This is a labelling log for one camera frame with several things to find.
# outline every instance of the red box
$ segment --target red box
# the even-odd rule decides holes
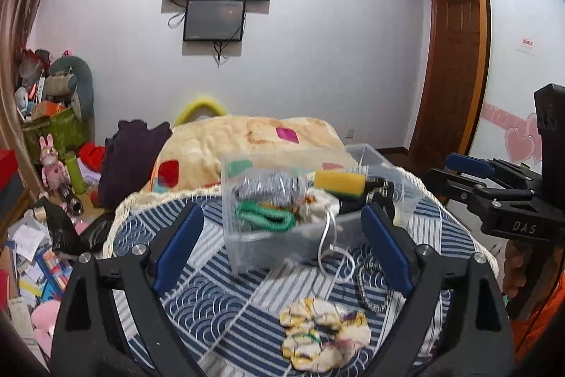
[[[0,151],[0,190],[4,190],[16,171],[18,171],[18,161],[13,150]]]

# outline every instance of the person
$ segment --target person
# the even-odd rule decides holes
[[[529,245],[516,244],[513,240],[509,240],[506,244],[502,290],[509,299],[515,297],[518,290],[526,284],[525,266],[531,253],[532,247]],[[561,272],[563,249],[555,249],[553,262],[555,276],[552,276],[552,281],[540,290],[530,317],[526,321],[510,321],[517,361],[523,359],[543,335],[543,331],[565,298],[565,273]]]

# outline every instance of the heart decal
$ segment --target heart decal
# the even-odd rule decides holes
[[[535,113],[531,113],[526,120],[526,133],[533,139],[535,148],[533,151],[533,162],[537,165],[541,162],[541,136],[537,132],[537,117]]]
[[[533,137],[520,133],[516,127],[508,128],[504,134],[506,152],[512,163],[529,159],[536,149]]]

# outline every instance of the metal screw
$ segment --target metal screw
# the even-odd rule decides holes
[[[91,260],[91,258],[91,253],[82,253],[80,256],[78,256],[78,261],[82,264],[86,264],[89,260]]]
[[[134,253],[136,256],[141,256],[142,254],[145,254],[146,251],[147,246],[145,245],[136,245],[132,248],[132,253]]]
[[[484,264],[487,261],[487,256],[485,256],[483,253],[474,253],[473,258],[479,264]]]
[[[416,248],[416,251],[418,252],[418,254],[420,254],[421,256],[425,256],[429,253],[429,251],[432,249],[431,246],[426,245],[426,244],[421,244],[418,245]]]

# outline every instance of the paper sign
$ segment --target paper sign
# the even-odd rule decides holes
[[[44,238],[45,234],[39,230],[32,229],[26,224],[21,225],[13,234],[13,240],[16,242],[16,252],[31,261]]]
[[[525,52],[525,53],[529,53],[529,54],[533,54],[534,56],[536,55],[535,52],[534,52],[534,42],[533,42],[532,39],[529,39],[527,37],[522,37],[519,45],[516,47],[516,50],[519,50],[519,51]]]

